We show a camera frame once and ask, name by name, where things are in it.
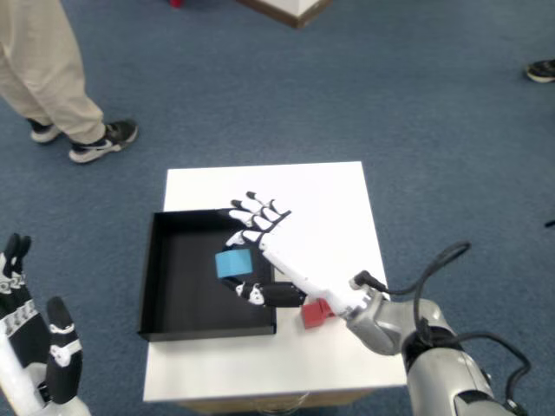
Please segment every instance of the beige pants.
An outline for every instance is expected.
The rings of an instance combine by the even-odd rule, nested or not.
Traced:
[[[88,144],[104,134],[60,0],[0,0],[0,95],[23,117]]]

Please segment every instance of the cable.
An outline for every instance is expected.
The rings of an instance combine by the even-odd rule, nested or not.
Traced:
[[[510,407],[514,409],[515,406],[518,406],[514,400],[514,389],[519,382],[519,380],[524,376],[526,373],[530,371],[532,368],[532,364],[528,360],[528,358],[520,351],[518,348],[514,347],[513,344],[509,343],[508,341],[501,338],[499,335],[493,334],[491,332],[468,332],[460,335],[454,335],[451,338],[447,339],[434,339],[432,331],[428,325],[428,320],[426,318],[420,317],[420,300],[422,296],[422,291],[424,290],[424,285],[426,281],[438,270],[442,269],[443,267],[447,266],[453,260],[457,259],[458,257],[462,256],[466,253],[471,247],[471,244],[467,241],[462,241],[450,245],[444,251],[442,251],[435,259],[428,265],[428,267],[422,272],[420,278],[408,286],[406,289],[399,289],[399,290],[392,290],[388,289],[385,284],[378,281],[375,277],[370,275],[368,271],[364,270],[360,272],[354,278],[354,283],[358,286],[362,286],[363,284],[367,284],[369,287],[373,289],[380,290],[383,293],[387,293],[394,296],[402,296],[407,295],[409,293],[415,292],[415,297],[413,301],[413,318],[415,320],[415,327],[416,333],[421,341],[428,345],[429,347],[446,347],[449,345],[460,344],[464,341],[476,340],[476,339],[488,339],[490,341],[495,341],[499,343],[502,347],[507,349],[511,352],[515,357],[517,357],[521,362],[522,366],[517,368],[515,371],[511,373],[511,375],[507,378],[506,387],[505,387],[505,396],[506,396],[506,407]]]

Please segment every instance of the black tray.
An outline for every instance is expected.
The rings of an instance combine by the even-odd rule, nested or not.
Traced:
[[[219,282],[214,256],[244,226],[216,211],[153,215],[138,334],[149,341],[276,333],[274,308],[251,305]],[[247,282],[269,283],[272,267],[251,249]]]

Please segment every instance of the white table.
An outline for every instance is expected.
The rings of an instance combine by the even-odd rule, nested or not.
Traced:
[[[314,232],[336,242],[336,255],[326,259],[330,267],[352,269],[352,275],[337,278],[366,269],[385,282],[360,162],[173,169],[167,173],[164,211],[228,207],[246,191],[270,194],[299,215],[310,210]],[[144,400],[366,391],[405,382],[400,356],[368,351],[342,320],[305,330],[300,309],[278,309],[275,335],[151,342]]]

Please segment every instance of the shoe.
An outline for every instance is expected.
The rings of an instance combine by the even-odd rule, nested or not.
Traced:
[[[532,81],[545,84],[555,81],[555,60],[539,61],[526,67],[526,75]]]
[[[32,119],[27,119],[30,123],[31,128],[33,131],[31,132],[31,139],[35,141],[35,143],[40,143],[41,145],[45,145],[54,141],[56,137],[62,134],[62,130],[56,127],[54,124],[50,124],[49,126],[43,126],[41,123],[38,123]]]
[[[132,120],[107,124],[104,136],[95,143],[83,145],[73,142],[69,158],[75,163],[88,163],[107,153],[119,152],[133,143],[138,131],[137,125]]]

